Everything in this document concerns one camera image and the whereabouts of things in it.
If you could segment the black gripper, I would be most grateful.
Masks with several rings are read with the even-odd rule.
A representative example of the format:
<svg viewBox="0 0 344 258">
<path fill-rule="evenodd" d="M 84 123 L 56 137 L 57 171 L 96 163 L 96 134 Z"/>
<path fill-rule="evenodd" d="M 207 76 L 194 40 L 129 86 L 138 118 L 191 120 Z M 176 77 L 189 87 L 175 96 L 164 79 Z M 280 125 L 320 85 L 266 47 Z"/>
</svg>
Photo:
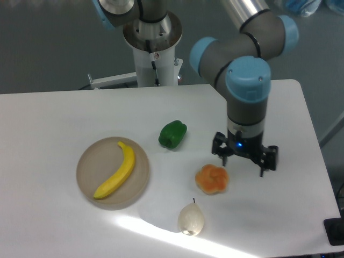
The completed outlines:
<svg viewBox="0 0 344 258">
<path fill-rule="evenodd" d="M 236 137 L 229 130 L 227 138 L 221 132 L 214 135 L 211 153 L 227 164 L 227 158 L 236 155 L 253 161 L 260 167 L 260 177 L 268 170 L 275 171 L 278 163 L 278 146 L 265 147 L 262 144 L 263 132 L 252 138 Z"/>
</svg>

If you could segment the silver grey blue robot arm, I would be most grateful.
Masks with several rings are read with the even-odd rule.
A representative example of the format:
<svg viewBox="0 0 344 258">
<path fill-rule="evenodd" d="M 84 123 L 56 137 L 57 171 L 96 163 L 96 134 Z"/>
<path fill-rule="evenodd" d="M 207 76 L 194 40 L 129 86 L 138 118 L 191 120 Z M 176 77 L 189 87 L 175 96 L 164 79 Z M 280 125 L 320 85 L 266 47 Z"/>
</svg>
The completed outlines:
<svg viewBox="0 0 344 258">
<path fill-rule="evenodd" d="M 94 1 L 94 6 L 107 28 L 123 28 L 139 87 L 178 84 L 175 46 L 182 25 L 166 1 Z M 261 171 L 275 170 L 278 147 L 262 143 L 271 89 L 268 60 L 296 46 L 298 28 L 290 17 L 274 15 L 265 1 L 223 1 L 223 6 L 239 35 L 228 42 L 202 38 L 189 56 L 193 70 L 227 102 L 227 134 L 215 134 L 212 153 L 223 161 L 236 155 Z"/>
</svg>

